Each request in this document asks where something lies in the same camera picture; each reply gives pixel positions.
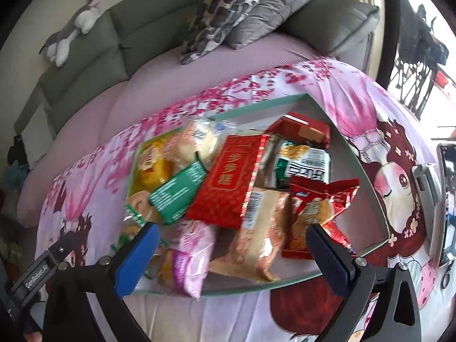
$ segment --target screw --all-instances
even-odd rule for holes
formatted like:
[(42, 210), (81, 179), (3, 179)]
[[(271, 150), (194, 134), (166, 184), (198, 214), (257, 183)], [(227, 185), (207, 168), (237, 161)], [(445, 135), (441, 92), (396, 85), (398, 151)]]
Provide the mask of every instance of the screw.
[(103, 266), (109, 265), (111, 263), (111, 257), (103, 256), (102, 258), (100, 258), (98, 263)]
[(408, 270), (409, 269), (409, 266), (405, 262), (399, 262), (398, 266), (399, 266), (399, 268), (401, 270)]
[(368, 262), (366, 261), (366, 259), (364, 257), (356, 257), (355, 262), (357, 265), (363, 266), (363, 267), (368, 264)]
[(60, 271), (66, 270), (68, 268), (68, 262), (60, 262), (57, 267)]

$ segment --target blue gripper pad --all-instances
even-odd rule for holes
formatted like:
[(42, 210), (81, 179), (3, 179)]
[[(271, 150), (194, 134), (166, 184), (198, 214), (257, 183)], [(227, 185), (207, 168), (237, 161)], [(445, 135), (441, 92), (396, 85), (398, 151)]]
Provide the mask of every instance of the blue gripper pad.
[(115, 272), (115, 290), (120, 298), (133, 293), (160, 244), (158, 225), (145, 225), (135, 237), (133, 248)]
[(350, 253), (332, 241), (320, 224), (307, 229), (306, 244), (332, 292), (348, 298), (355, 275)]

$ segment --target scissors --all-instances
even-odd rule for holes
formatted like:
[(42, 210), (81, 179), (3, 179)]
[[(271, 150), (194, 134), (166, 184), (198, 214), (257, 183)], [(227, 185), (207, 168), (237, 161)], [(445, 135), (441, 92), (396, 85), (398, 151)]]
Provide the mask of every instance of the scissors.
[(442, 289), (446, 289), (446, 287), (448, 287), (448, 284), (450, 284), (450, 280), (451, 280), (451, 269), (453, 268), (453, 264), (454, 264), (454, 260), (448, 265), (448, 267), (446, 268), (446, 272), (445, 274), (443, 275), (443, 278), (442, 278), (442, 283), (441, 283), (441, 286), (442, 286)]

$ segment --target pink snack package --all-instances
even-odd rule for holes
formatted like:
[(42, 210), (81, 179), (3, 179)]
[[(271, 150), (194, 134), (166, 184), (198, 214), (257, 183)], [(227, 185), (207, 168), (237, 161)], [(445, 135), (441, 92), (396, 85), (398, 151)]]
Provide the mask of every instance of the pink snack package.
[(209, 270), (217, 227), (203, 221), (180, 220), (160, 267), (158, 281), (198, 299)]

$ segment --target gray and white plush toy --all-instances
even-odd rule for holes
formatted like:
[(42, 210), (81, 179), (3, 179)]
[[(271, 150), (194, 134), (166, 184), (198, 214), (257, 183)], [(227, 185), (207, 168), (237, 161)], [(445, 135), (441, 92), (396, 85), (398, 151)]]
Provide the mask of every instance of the gray and white plush toy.
[(70, 52), (70, 43), (80, 33), (87, 34), (100, 17), (98, 0), (87, 0), (87, 3), (73, 14), (61, 31), (49, 36), (40, 50), (44, 50), (45, 57), (57, 67), (67, 60)]

